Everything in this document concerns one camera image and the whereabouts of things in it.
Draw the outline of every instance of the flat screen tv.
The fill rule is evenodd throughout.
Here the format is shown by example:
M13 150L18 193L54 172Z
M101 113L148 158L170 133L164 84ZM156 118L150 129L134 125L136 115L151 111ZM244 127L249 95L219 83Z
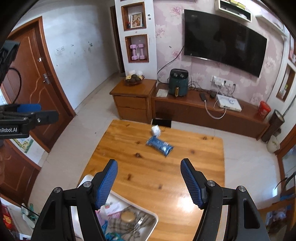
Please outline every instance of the flat screen tv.
M221 62L259 77L267 39L233 20L185 10L184 55Z

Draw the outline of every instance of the metal screw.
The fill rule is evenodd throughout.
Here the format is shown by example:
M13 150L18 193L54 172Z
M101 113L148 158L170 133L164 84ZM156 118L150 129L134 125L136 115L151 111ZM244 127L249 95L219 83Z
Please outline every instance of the metal screw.
M207 181L207 184L210 186L210 187L213 187L213 186L215 186L215 182L213 181L213 180L208 180Z
M239 186L239 190L240 190L241 192L244 192L244 191L246 190L246 188L245 188L244 186Z
M55 188L55 189L54 189L54 193L59 193L60 191L61 191L60 188Z
M85 182L85 183L83 184L83 186L84 186L85 188L89 188L89 187L91 186L91 182L90 182L90 181Z

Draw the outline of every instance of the door handle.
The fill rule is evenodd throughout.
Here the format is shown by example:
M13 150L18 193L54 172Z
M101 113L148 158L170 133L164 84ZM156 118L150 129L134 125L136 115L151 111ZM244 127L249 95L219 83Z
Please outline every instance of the door handle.
M47 74L43 74L43 77L44 77L44 81L43 81L43 83L47 83L48 85L50 84L50 82L49 82L49 79L48 79L48 77L47 77Z

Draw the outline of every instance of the pink dumbbell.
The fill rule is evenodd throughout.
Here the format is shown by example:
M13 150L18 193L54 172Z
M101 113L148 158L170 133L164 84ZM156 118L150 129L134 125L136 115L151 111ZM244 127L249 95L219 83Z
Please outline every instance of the pink dumbbell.
M138 47L141 49L140 59L145 59L145 55L143 53L144 44L139 44Z
M136 44L132 44L130 46L130 48L133 50L133 56L131 58L132 60L138 60L137 51L136 51L137 47L138 46Z

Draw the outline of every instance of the blue plastic bag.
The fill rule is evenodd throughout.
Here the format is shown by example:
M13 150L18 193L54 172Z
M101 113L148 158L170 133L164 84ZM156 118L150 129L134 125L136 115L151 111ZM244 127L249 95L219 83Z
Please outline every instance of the blue plastic bag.
M164 142L162 140L159 140L156 138L156 136L151 137L147 143L148 146L153 146L155 149L159 150L162 154L167 156L170 151L173 149L173 147L168 144L167 142Z

